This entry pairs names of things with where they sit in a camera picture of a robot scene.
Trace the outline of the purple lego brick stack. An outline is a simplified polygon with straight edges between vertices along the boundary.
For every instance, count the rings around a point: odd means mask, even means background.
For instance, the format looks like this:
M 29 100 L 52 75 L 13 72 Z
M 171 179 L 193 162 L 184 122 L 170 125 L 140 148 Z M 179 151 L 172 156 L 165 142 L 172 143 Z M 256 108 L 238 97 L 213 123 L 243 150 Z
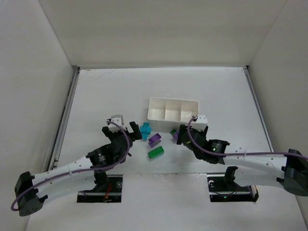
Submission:
M 148 145 L 151 148 L 154 148 L 157 144 L 161 142 L 161 135 L 159 133 L 156 133 L 151 138 L 148 139 Z

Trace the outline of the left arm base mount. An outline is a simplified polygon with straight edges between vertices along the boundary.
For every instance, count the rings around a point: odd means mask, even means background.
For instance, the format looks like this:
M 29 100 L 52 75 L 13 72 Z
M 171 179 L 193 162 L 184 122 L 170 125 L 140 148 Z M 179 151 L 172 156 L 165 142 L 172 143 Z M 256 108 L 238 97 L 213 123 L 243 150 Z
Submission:
M 123 175 L 105 175 L 102 185 L 77 194 L 77 203 L 121 203 Z

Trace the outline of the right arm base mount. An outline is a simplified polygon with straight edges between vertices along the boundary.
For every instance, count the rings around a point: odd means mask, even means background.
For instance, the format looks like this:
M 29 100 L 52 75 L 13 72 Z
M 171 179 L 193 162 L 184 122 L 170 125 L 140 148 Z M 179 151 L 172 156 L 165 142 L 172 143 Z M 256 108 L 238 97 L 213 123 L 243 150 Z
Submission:
M 227 167 L 225 173 L 207 174 L 210 202 L 253 202 L 259 199 L 255 185 L 240 186 L 235 183 L 238 167 Z

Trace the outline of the teal lego brick cluster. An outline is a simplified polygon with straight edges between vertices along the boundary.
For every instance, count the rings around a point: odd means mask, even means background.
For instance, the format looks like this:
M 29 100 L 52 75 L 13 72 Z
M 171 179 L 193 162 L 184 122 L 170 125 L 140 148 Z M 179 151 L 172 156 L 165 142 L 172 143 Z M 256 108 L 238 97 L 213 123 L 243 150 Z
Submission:
M 151 127 L 150 127 L 150 123 L 148 122 L 144 122 L 141 126 L 140 126 L 140 133 L 142 136 L 142 140 L 147 140 L 148 136 L 151 134 Z

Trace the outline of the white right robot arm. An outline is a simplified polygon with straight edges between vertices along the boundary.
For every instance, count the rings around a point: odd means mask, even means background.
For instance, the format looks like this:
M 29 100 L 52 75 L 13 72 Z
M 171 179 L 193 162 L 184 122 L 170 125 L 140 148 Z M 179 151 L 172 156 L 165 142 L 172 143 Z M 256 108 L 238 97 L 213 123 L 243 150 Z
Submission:
M 177 144 L 192 151 L 195 157 L 210 164 L 226 165 L 224 184 L 229 190 L 248 185 L 282 188 L 298 196 L 308 195 L 308 158 L 298 150 L 272 153 L 225 153 L 229 142 L 207 140 L 207 129 L 180 125 Z

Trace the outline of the small green lego brick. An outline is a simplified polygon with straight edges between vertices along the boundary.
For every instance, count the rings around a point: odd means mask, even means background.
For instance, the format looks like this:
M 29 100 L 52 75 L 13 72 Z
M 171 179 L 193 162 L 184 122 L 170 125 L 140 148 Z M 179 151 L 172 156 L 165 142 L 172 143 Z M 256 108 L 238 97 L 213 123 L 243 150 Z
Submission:
M 174 136 L 174 135 L 176 135 L 177 134 L 177 130 L 175 130 L 175 129 L 173 129 L 171 132 L 170 132 L 170 134 L 172 135 L 172 136 Z

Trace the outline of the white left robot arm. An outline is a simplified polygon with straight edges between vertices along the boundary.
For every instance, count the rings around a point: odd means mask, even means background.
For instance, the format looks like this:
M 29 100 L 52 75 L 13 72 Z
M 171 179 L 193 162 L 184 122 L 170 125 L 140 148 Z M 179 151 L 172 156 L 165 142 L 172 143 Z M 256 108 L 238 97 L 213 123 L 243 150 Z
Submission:
M 43 206 L 63 196 L 77 192 L 96 192 L 109 189 L 108 170 L 125 162 L 133 143 L 142 139 L 140 128 L 130 122 L 132 132 L 111 119 L 102 128 L 110 140 L 80 159 L 43 173 L 22 173 L 15 185 L 15 200 L 11 211 L 25 217 L 38 212 Z

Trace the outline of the purple curved lego brick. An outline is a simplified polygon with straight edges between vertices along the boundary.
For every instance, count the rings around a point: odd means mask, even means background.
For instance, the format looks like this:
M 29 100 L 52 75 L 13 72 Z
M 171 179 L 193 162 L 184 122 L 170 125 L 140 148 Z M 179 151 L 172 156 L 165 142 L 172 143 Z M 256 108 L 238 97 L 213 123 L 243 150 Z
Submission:
M 174 139 L 175 141 L 178 140 L 178 134 L 179 134 L 179 131 L 176 131 L 176 132 L 172 135 L 172 137 L 173 137 L 173 139 Z

